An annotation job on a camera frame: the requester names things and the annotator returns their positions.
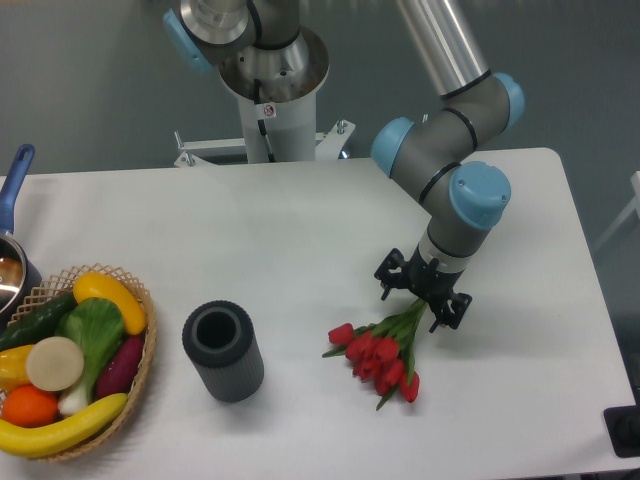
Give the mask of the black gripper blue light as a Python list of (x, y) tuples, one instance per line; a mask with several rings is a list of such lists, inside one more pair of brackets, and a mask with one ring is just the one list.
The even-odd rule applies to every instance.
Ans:
[(374, 272), (383, 290), (381, 300), (385, 301), (394, 289), (409, 289), (416, 296), (428, 302), (434, 315), (429, 328), (434, 333), (439, 327), (457, 330), (473, 297), (466, 293), (454, 292), (454, 286), (463, 270), (447, 273), (440, 270), (440, 262), (433, 258), (425, 261), (420, 254), (414, 254), (408, 264), (403, 254), (393, 248)]

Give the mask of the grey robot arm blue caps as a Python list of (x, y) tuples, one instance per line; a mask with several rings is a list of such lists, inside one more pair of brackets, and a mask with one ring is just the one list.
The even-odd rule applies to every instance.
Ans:
[[(457, 328), (471, 297), (455, 284), (511, 197), (505, 174), (472, 154), (518, 120), (524, 95), (490, 70), (456, 2), (398, 8), (443, 107), (421, 123), (394, 119), (373, 141), (378, 167), (430, 216), (412, 256), (390, 252), (375, 276), (424, 300), (436, 326)], [(176, 1), (163, 25), (187, 64), (217, 71), (236, 97), (249, 162), (319, 158), (315, 95), (328, 53), (297, 2)]]

